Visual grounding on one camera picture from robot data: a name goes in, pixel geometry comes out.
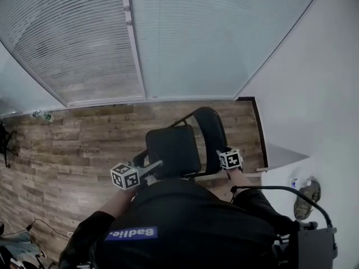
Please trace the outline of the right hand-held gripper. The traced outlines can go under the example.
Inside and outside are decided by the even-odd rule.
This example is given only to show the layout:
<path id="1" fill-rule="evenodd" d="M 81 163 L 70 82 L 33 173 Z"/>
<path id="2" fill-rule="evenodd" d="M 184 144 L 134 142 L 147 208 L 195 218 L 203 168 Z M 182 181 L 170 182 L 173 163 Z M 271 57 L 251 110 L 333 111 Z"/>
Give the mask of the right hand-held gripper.
<path id="1" fill-rule="evenodd" d="M 221 167 L 224 170 L 230 170 L 234 168 L 243 170 L 243 158 L 238 149 L 232 149 L 227 152 L 216 150 L 216 153 L 219 156 Z"/>

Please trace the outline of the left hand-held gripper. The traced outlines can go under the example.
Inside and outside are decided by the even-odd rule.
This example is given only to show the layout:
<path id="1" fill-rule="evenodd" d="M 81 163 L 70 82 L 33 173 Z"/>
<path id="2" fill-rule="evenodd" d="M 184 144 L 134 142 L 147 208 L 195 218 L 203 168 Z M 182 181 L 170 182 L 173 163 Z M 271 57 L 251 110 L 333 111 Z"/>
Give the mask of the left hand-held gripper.
<path id="1" fill-rule="evenodd" d="M 118 163 L 110 169 L 110 175 L 116 187 L 122 190 L 130 190 L 141 184 L 142 177 L 153 175 L 156 168 L 162 165 L 162 160 L 156 161 L 143 168 Z"/>

